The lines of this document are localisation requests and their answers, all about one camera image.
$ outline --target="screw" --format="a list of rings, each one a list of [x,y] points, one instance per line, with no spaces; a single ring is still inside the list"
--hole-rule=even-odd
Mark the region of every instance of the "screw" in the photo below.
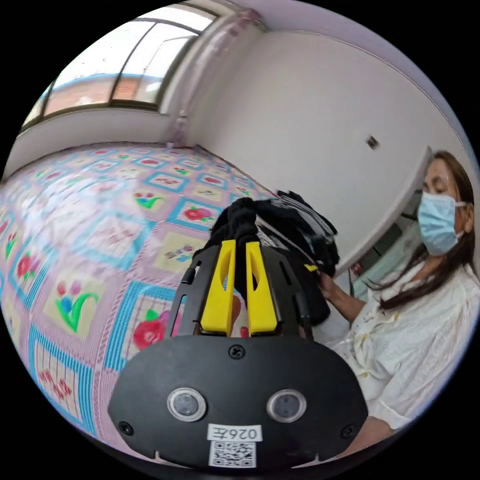
[[[121,421],[118,424],[118,428],[124,435],[127,435],[128,437],[131,437],[134,434],[134,429],[126,421]]]
[[[354,431],[355,431],[355,427],[353,425],[347,425],[342,429],[340,436],[343,439],[349,439],[354,434]]]
[[[240,360],[245,356],[245,349],[241,345],[232,345],[228,349],[228,354],[234,360]]]

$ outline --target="blue surgical mask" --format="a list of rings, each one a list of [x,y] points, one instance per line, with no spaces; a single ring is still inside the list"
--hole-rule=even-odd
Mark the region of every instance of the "blue surgical mask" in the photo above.
[[[465,205],[448,195],[423,192],[418,207],[418,225],[430,255],[445,255],[458,243],[463,232],[455,233],[455,211]]]

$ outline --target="curtain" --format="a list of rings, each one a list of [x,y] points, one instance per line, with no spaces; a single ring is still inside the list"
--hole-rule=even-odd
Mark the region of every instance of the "curtain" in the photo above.
[[[175,148],[186,146],[189,114],[201,86],[205,84],[208,78],[208,73],[219,61],[222,53],[231,48],[239,40],[241,33],[260,18],[260,14],[251,8],[242,10],[222,25],[204,46],[182,86],[180,109],[170,135],[170,142],[173,143]]]

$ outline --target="window frame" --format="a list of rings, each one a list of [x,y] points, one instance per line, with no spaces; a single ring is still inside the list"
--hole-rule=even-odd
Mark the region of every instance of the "window frame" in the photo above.
[[[210,23],[209,26],[203,31],[197,30],[195,28],[192,28],[187,25],[183,25],[182,23],[178,23],[175,21],[171,20],[161,20],[158,18],[149,18],[149,17],[137,17],[134,18],[133,20],[130,20],[130,22],[151,22],[153,25],[141,36],[141,38],[138,40],[138,42],[135,44],[135,46],[132,48],[128,56],[126,57],[125,61],[123,62],[123,65],[120,69],[120,71],[116,74],[115,80],[112,83],[111,89],[110,89],[110,94],[108,97],[107,102],[103,103],[92,103],[92,104],[87,104],[87,105],[74,105],[71,107],[67,108],[62,108],[61,110],[54,111],[52,113],[49,113],[45,115],[45,111],[47,110],[47,105],[50,99],[50,96],[52,94],[52,91],[54,89],[55,82],[57,81],[58,76],[51,82],[49,85],[46,94],[43,97],[43,101],[41,104],[40,108],[40,113],[30,120],[28,123],[25,123],[22,125],[20,128],[20,131],[18,134],[21,134],[25,132],[25,130],[28,130],[29,128],[33,127],[34,125],[38,125],[46,120],[52,119],[54,117],[58,117],[60,115],[64,114],[69,114],[71,112],[81,112],[85,110],[99,110],[99,109],[114,109],[114,108],[121,108],[121,109],[132,109],[132,110],[143,110],[143,111],[150,111],[150,112],[158,112],[160,110],[160,105],[162,103],[162,100],[165,96],[165,92],[167,88],[170,86],[170,83],[172,81],[172,78],[174,77],[175,73],[177,72],[178,68],[180,65],[183,63],[185,57],[187,54],[190,52],[190,50],[194,47],[194,45],[200,40],[202,37],[202,34],[209,30],[211,26],[217,22],[217,20],[221,17],[218,13],[215,13],[214,11],[208,10],[207,8],[203,8],[200,6],[192,5],[190,3],[186,2],[180,2],[174,5],[167,5],[169,7],[175,7],[179,8],[182,10],[186,10],[189,12],[197,11],[200,15],[202,13],[206,13],[210,16],[213,17],[213,21]],[[181,28],[185,31],[188,31],[195,36],[192,36],[190,39],[188,39],[185,42],[185,45],[180,49],[178,54],[176,55],[175,59],[173,62],[170,64],[168,67],[168,70],[166,71],[166,74],[160,84],[160,87],[158,89],[158,92],[156,93],[155,96],[155,101],[154,102],[146,102],[146,101],[140,101],[140,100],[126,100],[126,99],[115,99],[114,94],[115,90],[117,89],[117,86],[120,83],[120,80],[122,79],[123,72],[125,70],[125,67],[127,66],[128,61],[132,57],[133,53],[137,50],[139,45],[142,43],[143,39],[154,29],[157,24],[166,24],[166,25],[171,25],[173,27],[178,27]]]

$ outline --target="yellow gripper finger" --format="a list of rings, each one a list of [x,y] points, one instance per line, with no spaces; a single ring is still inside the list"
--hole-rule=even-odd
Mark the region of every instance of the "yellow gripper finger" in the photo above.
[[[256,280],[256,288],[254,288],[253,277]],[[246,294],[250,336],[273,333],[277,328],[277,315],[260,243],[257,241],[246,244]]]
[[[235,240],[221,243],[220,253],[210,284],[205,308],[201,317],[201,328],[206,332],[230,336],[232,331],[232,305],[235,282]],[[228,275],[226,288],[225,278]]]

